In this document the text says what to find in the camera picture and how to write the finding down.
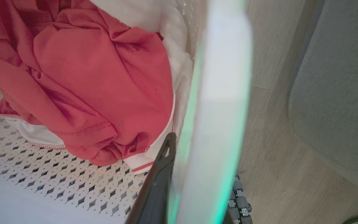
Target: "red stripe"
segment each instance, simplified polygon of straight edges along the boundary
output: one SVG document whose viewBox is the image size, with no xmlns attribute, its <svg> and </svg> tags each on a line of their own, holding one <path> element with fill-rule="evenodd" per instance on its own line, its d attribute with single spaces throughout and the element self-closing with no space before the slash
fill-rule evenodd
<svg viewBox="0 0 358 224">
<path fill-rule="evenodd" d="M 148 167 L 148 166 L 153 165 L 153 163 L 154 163 L 154 162 L 150 162 L 150 163 L 144 164 L 143 166 L 140 166 L 140 167 L 138 167 L 138 168 L 132 169 L 132 172 L 136 172 L 136 171 L 138 171 L 138 170 L 144 169 L 144 168 L 146 168 L 146 167 Z"/>
</svg>

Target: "white plastic basket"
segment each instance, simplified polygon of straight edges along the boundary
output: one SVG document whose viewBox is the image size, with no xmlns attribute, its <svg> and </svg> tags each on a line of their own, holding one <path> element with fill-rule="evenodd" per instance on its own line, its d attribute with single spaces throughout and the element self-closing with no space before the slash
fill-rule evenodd
<svg viewBox="0 0 358 224">
<path fill-rule="evenodd" d="M 182 13 L 188 27 L 186 50 L 193 60 L 195 56 L 199 56 L 199 74 L 196 77 L 199 78 L 200 82 L 200 85 L 195 87 L 196 94 L 199 94 L 197 103 L 192 105 L 197 107 L 194 116 L 198 119 L 189 118 L 192 133 L 190 133 L 190 136 L 189 133 L 184 133 L 184 135 L 187 134 L 187 138 L 181 140 L 182 146 L 186 145 L 188 153 L 190 148 L 194 149 L 190 152 L 190 156 L 183 156 L 183 152 L 180 152 L 182 149 L 178 148 L 180 158 L 178 162 L 175 162 L 171 193 L 173 193 L 172 197 L 181 198 L 180 205 L 179 200 L 172 200 L 177 203 L 175 212 L 178 211 L 178 215 L 186 214 L 191 209 L 199 209 L 196 208 L 197 203 L 201 203 L 199 201 L 191 203 L 193 205 L 188 207 L 182 206 L 183 203 L 187 204 L 190 201 L 197 200 L 194 195 L 199 195 L 204 199 L 207 198 L 206 195 L 213 195 L 210 197 L 210 202 L 208 200 L 202 202 L 201 208 L 204 212 L 208 212 L 209 209 L 215 213 L 222 212 L 225 206 L 223 201 L 227 199 L 228 195 L 224 194 L 221 197 L 220 194 L 216 195 L 215 193 L 222 192 L 222 188 L 229 188 L 231 182 L 229 181 L 228 184 L 222 186 L 216 183 L 224 183 L 228 178 L 231 180 L 231 174 L 234 173 L 241 147 L 238 136 L 242 137 L 244 117 L 246 117 L 250 59 L 244 58 L 238 48 L 246 49 L 246 54 L 249 54 L 249 56 L 245 55 L 245 57 L 250 57 L 249 33 L 244 34 L 243 28 L 240 28 L 240 32 L 233 34 L 237 37 L 243 35 L 245 42 L 249 42 L 249 44 L 238 46 L 229 43 L 223 48 L 211 47 L 216 42 L 222 41 L 223 38 L 222 35 L 215 34 L 215 38 L 204 40 L 203 45 L 206 50 L 204 52 L 206 53 L 197 53 L 199 43 L 203 40 L 203 38 L 199 38 L 200 28 L 206 27 L 205 32 L 209 36 L 216 32 L 208 28 L 213 27 L 209 23 L 219 23 L 219 19 L 227 17 L 228 14 L 230 16 L 227 17 L 227 21 L 217 27 L 226 26 L 225 23 L 233 23 L 234 21 L 232 26 L 224 29 L 225 32 L 229 32 L 227 35 L 230 36 L 230 32 L 236 29 L 235 26 L 245 26 L 245 30 L 249 32 L 250 29 L 247 24 L 236 24 L 236 21 L 239 20 L 238 17 L 241 17 L 240 21 L 245 21 L 245 17 L 242 18 L 244 16 L 243 9 L 235 8 L 236 6 L 241 7 L 241 5 L 236 5 L 238 1 L 224 2 L 224 6 L 229 6 L 226 11 L 216 10 L 221 1 L 210 1 L 208 19 L 214 17 L 216 21 L 210 20 L 204 26 L 202 21 L 206 21 L 204 18 L 207 16 L 205 2 L 177 0 L 177 8 Z M 208 53 L 214 55 L 219 54 L 219 52 L 226 54 L 226 56 L 233 56 L 235 59 L 222 61 L 220 57 L 208 57 Z M 219 78 L 222 75 L 230 81 Z M 214 92 L 219 88 L 226 93 L 216 97 Z M 226 107 L 226 110 L 221 110 L 220 106 Z M 224 122 L 219 120 L 215 124 L 226 129 L 226 131 L 223 131 L 224 133 L 219 134 L 220 139 L 216 139 L 216 133 L 206 131 L 214 127 L 213 124 L 208 124 L 209 119 L 216 119 L 217 116 L 222 118 L 225 113 L 227 115 L 227 110 L 230 110 L 230 108 L 234 108 L 234 113 L 229 113 L 231 117 L 224 119 Z M 214 152 L 214 150 L 222 153 L 222 155 L 208 154 L 208 152 Z M 205 166 L 208 167 L 208 172 L 200 169 L 200 167 Z M 203 183 L 194 186 L 196 184 L 194 180 L 198 178 L 201 178 Z M 89 161 L 71 155 L 67 150 L 40 149 L 31 146 L 20 136 L 17 130 L 10 127 L 0 116 L 0 224 L 123 223 L 125 217 L 131 211 L 131 204 L 138 196 L 144 179 L 144 174 L 133 175 L 129 167 L 121 161 L 111 166 L 98 167 L 90 164 Z M 220 203 L 215 206 L 213 200 L 219 200 L 223 202 L 223 205 Z M 219 214 L 211 215 L 211 220 L 217 216 Z M 213 223 L 208 218 L 206 221 L 198 222 L 201 216 L 197 217 L 197 215 L 190 217 L 195 218 L 193 222 L 189 222 L 189 217 L 185 216 L 176 217 L 176 220 L 177 223 Z"/>
</svg>

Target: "gray fabric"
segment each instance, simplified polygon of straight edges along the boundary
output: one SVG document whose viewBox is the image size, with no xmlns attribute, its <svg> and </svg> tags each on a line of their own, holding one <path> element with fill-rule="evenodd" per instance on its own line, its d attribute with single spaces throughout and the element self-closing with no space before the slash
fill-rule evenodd
<svg viewBox="0 0 358 224">
<path fill-rule="evenodd" d="M 326 0 L 291 90 L 297 136 L 358 185 L 358 0 Z"/>
</svg>

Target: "gray sofa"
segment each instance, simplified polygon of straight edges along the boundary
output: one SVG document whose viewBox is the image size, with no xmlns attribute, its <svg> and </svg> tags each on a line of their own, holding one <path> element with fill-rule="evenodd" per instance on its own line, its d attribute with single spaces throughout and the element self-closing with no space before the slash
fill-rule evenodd
<svg viewBox="0 0 358 224">
<path fill-rule="evenodd" d="M 358 186 L 358 0 L 320 2 L 298 65 L 292 129 Z"/>
</svg>

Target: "laundry basket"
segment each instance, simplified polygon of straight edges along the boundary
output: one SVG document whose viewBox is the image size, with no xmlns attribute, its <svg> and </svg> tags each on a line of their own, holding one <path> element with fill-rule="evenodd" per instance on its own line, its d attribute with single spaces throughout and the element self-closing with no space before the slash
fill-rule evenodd
<svg viewBox="0 0 358 224">
<path fill-rule="evenodd" d="M 205 1 L 177 0 L 177 8 L 188 28 L 186 51 L 195 60 L 189 105 L 178 140 L 170 195 L 172 200 L 169 202 L 174 210 L 170 219 L 176 219 L 178 223 L 199 223 L 197 220 L 202 215 L 194 216 L 194 222 L 188 222 L 189 217 L 180 216 L 191 209 L 203 208 L 203 216 L 208 220 L 208 217 L 222 218 L 226 208 L 229 191 L 225 193 L 222 189 L 230 188 L 237 165 L 250 81 L 250 28 L 243 23 L 243 13 L 235 16 L 231 13 L 243 7 L 242 1 L 240 4 L 237 2 L 212 0 L 207 8 Z M 243 22 L 236 24 L 237 16 Z M 205 39 L 199 30 L 205 30 L 203 35 L 209 37 L 216 30 L 204 27 L 208 28 L 211 22 L 219 22 L 219 18 L 225 17 L 227 21 L 220 24 L 225 27 L 223 32 L 231 32 L 236 26 L 245 29 L 225 34 L 229 36 L 226 38 L 229 43 L 213 48 L 211 45 L 216 45 L 217 41 L 224 41 L 224 35 L 216 34 Z M 233 38 L 239 36 L 242 36 L 243 43 L 235 44 Z M 228 48 L 233 49 L 234 53 L 227 51 Z M 213 57 L 219 52 L 227 57 Z M 233 113 L 227 114 L 229 108 L 234 108 Z M 217 116 L 223 116 L 224 119 L 216 120 Z M 217 122 L 215 125 L 222 128 L 219 136 L 213 132 L 216 129 L 210 119 L 214 119 Z M 208 154 L 217 147 L 221 150 L 220 156 Z M 65 149 L 32 146 L 0 116 L 0 224 L 124 223 L 146 176 L 147 173 L 134 175 L 122 161 L 100 167 L 73 156 Z M 194 195 L 204 200 L 195 203 L 194 200 L 198 199 Z M 213 205 L 210 200 L 220 203 Z"/>
</svg>

